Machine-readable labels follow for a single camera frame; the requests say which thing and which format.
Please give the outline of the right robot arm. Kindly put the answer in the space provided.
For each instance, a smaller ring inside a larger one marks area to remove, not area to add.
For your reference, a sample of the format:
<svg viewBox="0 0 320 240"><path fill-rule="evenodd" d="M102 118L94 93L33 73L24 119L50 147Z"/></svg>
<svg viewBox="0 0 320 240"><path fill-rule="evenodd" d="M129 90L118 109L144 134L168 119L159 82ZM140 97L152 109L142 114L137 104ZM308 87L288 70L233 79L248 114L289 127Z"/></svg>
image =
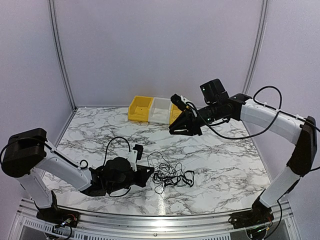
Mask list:
<svg viewBox="0 0 320 240"><path fill-rule="evenodd" d="M171 96L170 101L181 110L181 114L169 126L170 134L200 136L203 126L212 130L218 120L228 122L233 119L263 128L260 133L249 135L249 138L271 131L295 146L284 170L254 201L251 210L236 212L230 217L234 223L245 221L258 224L267 218L274 203L288 194L301 178L313 171L319 131L316 121L311 116L303 118L282 111L281 103L278 107L273 107L243 93L229 96L218 78L202 84L200 90L206 103L201 109L197 109L182 96Z"/></svg>

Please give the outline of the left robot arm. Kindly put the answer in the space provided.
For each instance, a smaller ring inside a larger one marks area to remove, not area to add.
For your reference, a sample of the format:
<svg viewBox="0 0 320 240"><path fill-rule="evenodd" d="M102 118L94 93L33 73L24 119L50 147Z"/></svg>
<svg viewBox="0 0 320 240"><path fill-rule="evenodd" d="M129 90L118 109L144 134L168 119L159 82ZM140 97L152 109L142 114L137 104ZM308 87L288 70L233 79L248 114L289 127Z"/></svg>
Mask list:
<svg viewBox="0 0 320 240"><path fill-rule="evenodd" d="M58 223L75 219L78 213L58 207L55 193L47 188L37 169L55 175L86 196L111 196L122 189L129 191L133 185L146 186L155 169L137 164L142 153L143 146L137 144L129 148L127 158L116 157L92 168L84 159L71 160L52 145L43 128L34 128L8 139L0 152L0 166L32 197L38 219Z"/></svg>

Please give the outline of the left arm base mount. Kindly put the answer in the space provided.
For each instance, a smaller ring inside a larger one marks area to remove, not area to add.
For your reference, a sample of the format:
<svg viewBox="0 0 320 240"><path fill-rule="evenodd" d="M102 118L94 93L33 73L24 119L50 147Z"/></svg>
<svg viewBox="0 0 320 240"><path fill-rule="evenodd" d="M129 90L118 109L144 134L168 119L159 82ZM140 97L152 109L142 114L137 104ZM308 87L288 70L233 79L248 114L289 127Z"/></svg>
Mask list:
<svg viewBox="0 0 320 240"><path fill-rule="evenodd" d="M67 225L76 228L80 219L80 213L78 211L59 209L58 212L55 213L43 213L38 211L36 217L55 225L61 225L64 221L71 219L71 222Z"/></svg>

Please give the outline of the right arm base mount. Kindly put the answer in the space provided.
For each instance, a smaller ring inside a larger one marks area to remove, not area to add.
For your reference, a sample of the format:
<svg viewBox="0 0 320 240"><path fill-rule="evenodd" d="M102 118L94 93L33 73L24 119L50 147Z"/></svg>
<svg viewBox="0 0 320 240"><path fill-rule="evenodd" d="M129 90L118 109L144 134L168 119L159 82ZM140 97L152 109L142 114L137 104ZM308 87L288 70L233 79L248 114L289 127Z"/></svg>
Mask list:
<svg viewBox="0 0 320 240"><path fill-rule="evenodd" d="M228 222L234 229L240 229L272 222L274 219L274 215L271 211L261 213L251 209L232 213Z"/></svg>

